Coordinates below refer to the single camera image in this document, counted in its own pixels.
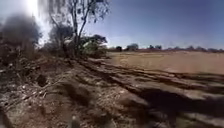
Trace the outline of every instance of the dirt track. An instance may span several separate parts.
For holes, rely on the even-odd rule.
[[[17,105],[8,113],[16,128],[62,128],[71,115],[84,128],[224,127],[224,55],[110,56],[74,62],[74,68],[59,74],[58,82],[37,100],[41,106],[34,102],[30,109],[21,109],[27,106]],[[24,114],[13,116],[18,110]]]

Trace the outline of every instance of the rock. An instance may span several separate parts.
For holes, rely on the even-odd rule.
[[[47,84],[47,77],[45,75],[39,75],[36,79],[40,87],[44,87]]]

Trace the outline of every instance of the tree branch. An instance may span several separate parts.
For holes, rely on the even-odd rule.
[[[80,29],[80,31],[79,31],[79,35],[78,35],[78,37],[80,37],[81,36],[81,34],[82,34],[82,31],[83,31],[83,29],[84,29],[84,27],[85,27],[85,25],[86,25],[86,21],[87,21],[87,16],[88,16],[88,14],[89,14],[89,11],[90,11],[90,7],[91,7],[91,5],[93,4],[93,2],[94,2],[94,0],[92,0],[87,6],[87,10],[86,10],[86,14],[85,14],[85,16],[84,16],[84,18],[83,18],[83,24],[82,24],[82,26],[81,26],[81,29]]]

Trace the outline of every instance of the bush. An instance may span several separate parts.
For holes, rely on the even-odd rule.
[[[90,42],[84,47],[84,55],[92,58],[101,58],[106,55],[107,48],[105,45],[98,45],[95,42]]]

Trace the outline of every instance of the dry field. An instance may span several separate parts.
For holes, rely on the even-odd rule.
[[[179,73],[224,74],[223,53],[159,52],[110,53],[112,64],[144,70],[162,70]]]
[[[53,82],[19,86],[35,95],[7,112],[15,128],[66,128],[72,115],[82,128],[224,128],[224,54],[109,56],[70,69],[49,60],[42,73]]]

